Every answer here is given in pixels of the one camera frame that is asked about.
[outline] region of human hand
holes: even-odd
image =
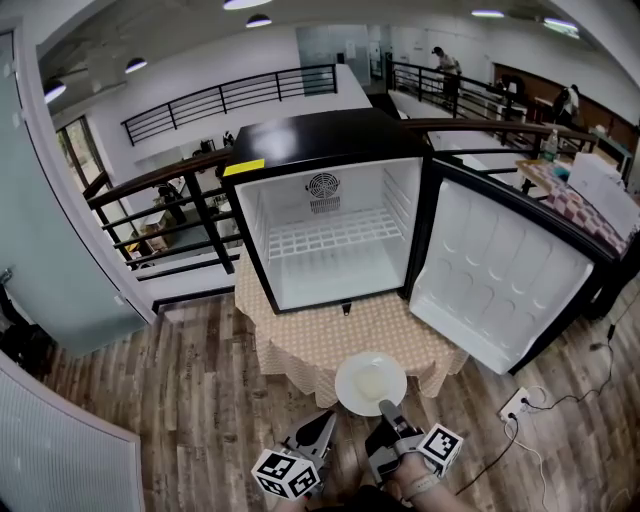
[[[427,467],[426,459],[419,453],[407,453],[400,461],[400,467],[391,475],[391,478],[405,489],[416,480],[425,475],[432,474],[433,471]]]

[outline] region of refrigerator top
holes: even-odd
[[[245,126],[224,178],[242,183],[338,165],[424,157],[430,152],[418,136],[379,109],[335,110]]]

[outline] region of white marker cube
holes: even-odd
[[[311,461],[265,450],[251,470],[265,492],[296,500],[320,482]]]
[[[442,478],[460,453],[463,441],[459,435],[436,423],[418,450],[435,466],[438,478]]]

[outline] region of electrical outlet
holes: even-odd
[[[511,397],[511,400],[509,400],[507,404],[502,409],[500,409],[500,412],[498,413],[500,419],[506,423],[507,421],[509,421],[509,414],[514,414],[517,416],[518,414],[526,410],[526,404],[522,403],[523,398],[526,398],[528,400],[529,392],[524,388],[520,388],[518,391],[516,391],[516,394]]]

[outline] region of wire shelf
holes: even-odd
[[[269,259],[402,237],[385,208],[359,210],[269,230]]]

